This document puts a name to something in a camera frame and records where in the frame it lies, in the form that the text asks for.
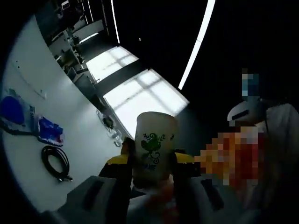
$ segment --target white paper cup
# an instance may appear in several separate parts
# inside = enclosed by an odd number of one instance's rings
[[[159,182],[169,178],[169,155],[177,134],[178,122],[171,115],[145,112],[137,117],[134,180]]]

